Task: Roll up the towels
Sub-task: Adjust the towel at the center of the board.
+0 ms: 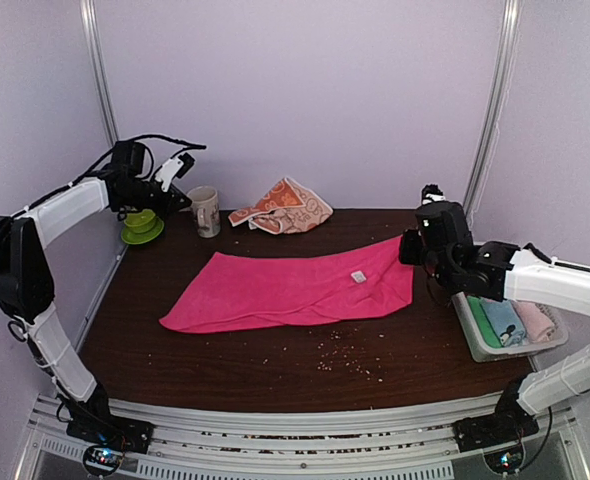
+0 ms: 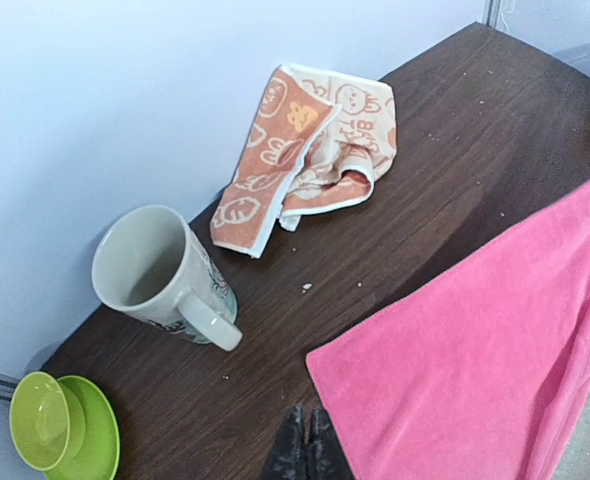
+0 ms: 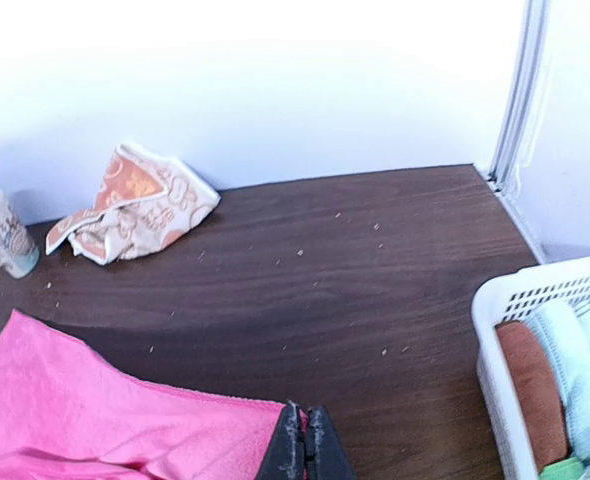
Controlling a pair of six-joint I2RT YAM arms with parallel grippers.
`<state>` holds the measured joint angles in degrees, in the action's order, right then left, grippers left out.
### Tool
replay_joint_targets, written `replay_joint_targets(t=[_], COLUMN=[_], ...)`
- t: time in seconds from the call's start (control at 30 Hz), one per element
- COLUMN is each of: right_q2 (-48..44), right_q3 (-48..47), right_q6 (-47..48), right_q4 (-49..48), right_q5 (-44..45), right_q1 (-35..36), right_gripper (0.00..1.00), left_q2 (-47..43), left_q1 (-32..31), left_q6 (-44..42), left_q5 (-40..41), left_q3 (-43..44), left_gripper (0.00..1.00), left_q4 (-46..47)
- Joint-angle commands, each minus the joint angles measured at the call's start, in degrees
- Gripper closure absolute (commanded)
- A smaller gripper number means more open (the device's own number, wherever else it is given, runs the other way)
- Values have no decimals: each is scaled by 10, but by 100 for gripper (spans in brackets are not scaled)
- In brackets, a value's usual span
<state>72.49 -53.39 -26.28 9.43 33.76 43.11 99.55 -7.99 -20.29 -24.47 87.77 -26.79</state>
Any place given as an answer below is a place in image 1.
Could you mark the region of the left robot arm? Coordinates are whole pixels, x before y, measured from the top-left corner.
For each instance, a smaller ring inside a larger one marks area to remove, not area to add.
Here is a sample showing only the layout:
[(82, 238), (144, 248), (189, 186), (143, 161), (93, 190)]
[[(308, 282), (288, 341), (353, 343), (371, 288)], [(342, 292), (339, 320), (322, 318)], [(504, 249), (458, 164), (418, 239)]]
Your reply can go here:
[(173, 182), (193, 167), (190, 153), (195, 144), (175, 140), (178, 151), (144, 173), (151, 138), (144, 134), (116, 142), (71, 182), (13, 215), (0, 216), (0, 309), (9, 319), (11, 334), (28, 346), (55, 385), (70, 415), (67, 434), (139, 453), (147, 451), (153, 426), (111, 412), (108, 393), (86, 368), (58, 319), (45, 249), (104, 210), (125, 215), (150, 209), (166, 218), (190, 205)]

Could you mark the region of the pink microfiber towel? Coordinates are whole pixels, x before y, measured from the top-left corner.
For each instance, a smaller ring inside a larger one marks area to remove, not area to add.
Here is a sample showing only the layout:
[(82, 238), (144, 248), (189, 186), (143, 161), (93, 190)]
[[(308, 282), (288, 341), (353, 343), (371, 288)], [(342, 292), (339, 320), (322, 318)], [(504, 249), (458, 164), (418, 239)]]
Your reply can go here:
[(385, 317), (413, 301), (414, 269), (391, 238), (312, 258), (214, 254), (160, 323), (184, 334)]

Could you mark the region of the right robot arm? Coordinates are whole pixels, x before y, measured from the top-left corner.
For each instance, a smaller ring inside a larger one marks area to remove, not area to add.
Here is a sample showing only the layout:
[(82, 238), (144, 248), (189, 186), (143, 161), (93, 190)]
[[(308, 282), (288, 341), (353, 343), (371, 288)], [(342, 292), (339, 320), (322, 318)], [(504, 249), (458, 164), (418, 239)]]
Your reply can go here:
[[(550, 314), (561, 309), (590, 317), (590, 267), (561, 262), (535, 246), (473, 241), (463, 207), (429, 188), (406, 231), (401, 263), (422, 267), (445, 291), (477, 299), (497, 337), (509, 343), (551, 333)], [(590, 391), (590, 344), (552, 366), (511, 381), (494, 411), (454, 423), (460, 451), (518, 442), (538, 432), (538, 414)]]

